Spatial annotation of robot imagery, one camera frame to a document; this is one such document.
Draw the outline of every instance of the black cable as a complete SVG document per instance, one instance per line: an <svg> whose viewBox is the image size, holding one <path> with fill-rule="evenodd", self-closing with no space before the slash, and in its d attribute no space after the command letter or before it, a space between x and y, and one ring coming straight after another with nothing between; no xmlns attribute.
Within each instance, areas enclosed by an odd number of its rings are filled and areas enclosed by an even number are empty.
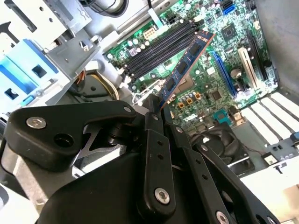
<svg viewBox="0 0 299 224"><path fill-rule="evenodd" d="M149 8L153 8L153 6L151 4L151 0L148 0L148 5L149 5Z"/></svg>
<svg viewBox="0 0 299 224"><path fill-rule="evenodd" d="M112 5L108 6L105 9L98 5L96 0L81 0L80 2L84 7L90 7L95 13L113 18L122 16L126 12L129 5L129 0L123 0L123 3L119 9L117 9L114 12L107 12L107 10L110 9L116 3L116 0L114 0Z"/></svg>

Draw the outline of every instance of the blue sata port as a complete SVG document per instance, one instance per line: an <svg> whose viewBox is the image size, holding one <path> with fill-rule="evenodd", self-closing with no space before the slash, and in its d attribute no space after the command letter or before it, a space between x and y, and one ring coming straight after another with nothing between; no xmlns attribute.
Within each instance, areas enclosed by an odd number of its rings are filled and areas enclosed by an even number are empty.
<svg viewBox="0 0 299 224"><path fill-rule="evenodd" d="M229 0L223 1L221 7L222 7L223 15L227 15L227 14L233 12L236 8L233 1L229 1Z"/></svg>

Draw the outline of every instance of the yellow wire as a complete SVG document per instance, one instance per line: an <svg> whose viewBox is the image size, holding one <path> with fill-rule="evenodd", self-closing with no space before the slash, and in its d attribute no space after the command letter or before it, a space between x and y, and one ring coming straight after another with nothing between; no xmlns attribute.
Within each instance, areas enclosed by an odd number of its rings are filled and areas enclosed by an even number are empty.
<svg viewBox="0 0 299 224"><path fill-rule="evenodd" d="M102 85L103 87L107 90L107 92L109 93L109 95L111 97L114 97L113 94L111 93L111 91L109 90L109 88L102 82L102 80L100 80L99 77L97 77L96 75L91 75L93 78L95 78L96 80L98 80Z"/></svg>

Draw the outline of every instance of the black bracket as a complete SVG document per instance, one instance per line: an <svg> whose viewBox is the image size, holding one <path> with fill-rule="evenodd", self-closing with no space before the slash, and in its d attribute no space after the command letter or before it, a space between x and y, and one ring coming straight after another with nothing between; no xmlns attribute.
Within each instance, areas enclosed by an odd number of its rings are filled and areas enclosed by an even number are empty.
<svg viewBox="0 0 299 224"><path fill-rule="evenodd" d="M79 154L87 124L125 124L135 117L123 101L22 108L9 117L4 136L15 153L49 171L63 171Z"/></svg>

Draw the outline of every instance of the expansion card slot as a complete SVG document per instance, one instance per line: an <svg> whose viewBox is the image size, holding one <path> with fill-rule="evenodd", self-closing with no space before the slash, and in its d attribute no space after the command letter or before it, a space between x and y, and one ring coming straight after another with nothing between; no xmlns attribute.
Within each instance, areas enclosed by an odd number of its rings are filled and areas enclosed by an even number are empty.
<svg viewBox="0 0 299 224"><path fill-rule="evenodd" d="M230 94L235 98L237 96L237 91L235 90L235 87L232 83L232 81L230 80L230 77L228 75L228 71L226 70L224 63L221 59L221 57L219 57L215 51L210 51L209 53L211 53L216 61L216 64L218 66L218 68L220 69L220 72L222 74L222 77L228 87L228 90L230 92Z"/></svg>
<svg viewBox="0 0 299 224"><path fill-rule="evenodd" d="M246 75L249 79L250 86L254 89L259 88L259 81L256 77L256 73L254 72L247 50L244 47L241 47L238 49L238 53L241 58Z"/></svg>
<svg viewBox="0 0 299 224"><path fill-rule="evenodd" d="M251 51L253 53L253 56L255 57L255 59L257 61L257 70L262 75L262 79L264 81L266 81L266 80L268 80L269 77L268 77L266 69L263 65L262 59L260 57L258 47L257 47L257 44L256 44L256 40L254 39L254 37L252 36L252 34L250 33L249 30L247 30L247 37L248 37L248 42L249 42Z"/></svg>

